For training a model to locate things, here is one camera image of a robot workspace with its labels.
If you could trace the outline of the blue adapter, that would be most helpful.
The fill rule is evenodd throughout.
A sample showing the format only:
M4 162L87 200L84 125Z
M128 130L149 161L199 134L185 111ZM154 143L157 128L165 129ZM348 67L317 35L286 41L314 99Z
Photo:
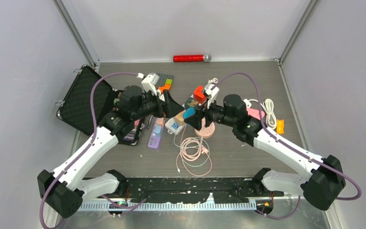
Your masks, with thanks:
M189 107L187 110L185 110L183 114L183 119L187 119L193 115L195 115L196 110L193 107Z

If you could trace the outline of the beige cube adapter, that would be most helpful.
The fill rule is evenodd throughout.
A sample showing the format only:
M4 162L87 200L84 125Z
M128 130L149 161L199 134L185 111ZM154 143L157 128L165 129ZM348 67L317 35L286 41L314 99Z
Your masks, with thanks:
M184 111L180 112L178 115L176 115L173 119L179 126L184 126L185 121L183 119Z

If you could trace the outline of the salmon pink charger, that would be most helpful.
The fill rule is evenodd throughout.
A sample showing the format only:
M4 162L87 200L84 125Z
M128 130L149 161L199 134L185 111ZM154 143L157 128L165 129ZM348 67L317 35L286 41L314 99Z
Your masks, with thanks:
M164 118L157 118L155 124L164 126Z

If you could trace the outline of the dark green cube adapter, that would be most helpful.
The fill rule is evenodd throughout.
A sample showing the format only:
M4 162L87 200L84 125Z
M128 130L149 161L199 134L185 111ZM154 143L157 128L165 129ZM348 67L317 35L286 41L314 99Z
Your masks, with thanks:
M199 105L199 102L195 100L193 97L189 97L184 103L184 109L187 110L189 108L195 108Z

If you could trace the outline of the white multicolour power strip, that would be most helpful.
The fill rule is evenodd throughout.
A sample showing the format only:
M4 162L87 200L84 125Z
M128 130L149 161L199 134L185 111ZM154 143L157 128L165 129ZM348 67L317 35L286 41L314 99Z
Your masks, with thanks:
M191 107L196 107L199 104L199 102L194 99L194 96L191 95L182 105L183 111L180 112L178 115L176 115L173 118L170 118L164 125L164 127L167 129L167 132L169 134L177 135L179 134L183 128L186 126L186 123L184 122L183 114L184 112Z

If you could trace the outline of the red cube socket adapter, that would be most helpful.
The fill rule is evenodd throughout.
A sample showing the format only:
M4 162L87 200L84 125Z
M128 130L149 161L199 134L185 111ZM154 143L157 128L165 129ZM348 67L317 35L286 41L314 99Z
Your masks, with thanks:
M204 92L203 92L203 89L204 87L199 85L193 92L193 98L194 100L196 100L199 104L203 104L207 97L206 95L204 95Z

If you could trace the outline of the pink triangular power strip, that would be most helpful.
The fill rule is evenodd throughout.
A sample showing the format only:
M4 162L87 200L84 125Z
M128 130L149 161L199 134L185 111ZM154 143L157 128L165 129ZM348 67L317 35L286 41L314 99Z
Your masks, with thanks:
M265 112L261 111L261 115L259 114L259 110L253 108L247 108L247 113L249 116L252 116L258 120L261 120L265 117Z

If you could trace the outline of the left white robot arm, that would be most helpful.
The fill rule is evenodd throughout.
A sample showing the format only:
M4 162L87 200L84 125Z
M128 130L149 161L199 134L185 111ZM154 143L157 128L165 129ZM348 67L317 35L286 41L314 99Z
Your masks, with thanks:
M83 202L111 193L120 198L126 194L126 178L115 170L90 181L87 172L133 128L136 120L153 115L172 118L183 106L172 99L168 90L162 94L143 92L138 86L127 86L120 94L116 109L94 123L91 137L67 161L52 172L37 176L43 204L48 204L64 219L72 216Z

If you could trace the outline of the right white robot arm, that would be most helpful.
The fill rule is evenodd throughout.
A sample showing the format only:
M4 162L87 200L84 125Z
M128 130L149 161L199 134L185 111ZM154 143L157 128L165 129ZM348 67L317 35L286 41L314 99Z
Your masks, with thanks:
M229 126L238 140L273 155L295 171L261 169L253 177L253 190L260 196L282 191L304 197L319 210L328 210L346 186L338 158L316 155L283 138L261 119L249 115L246 102L236 94L227 95L222 106L213 102L188 108L183 118L196 130L210 124Z

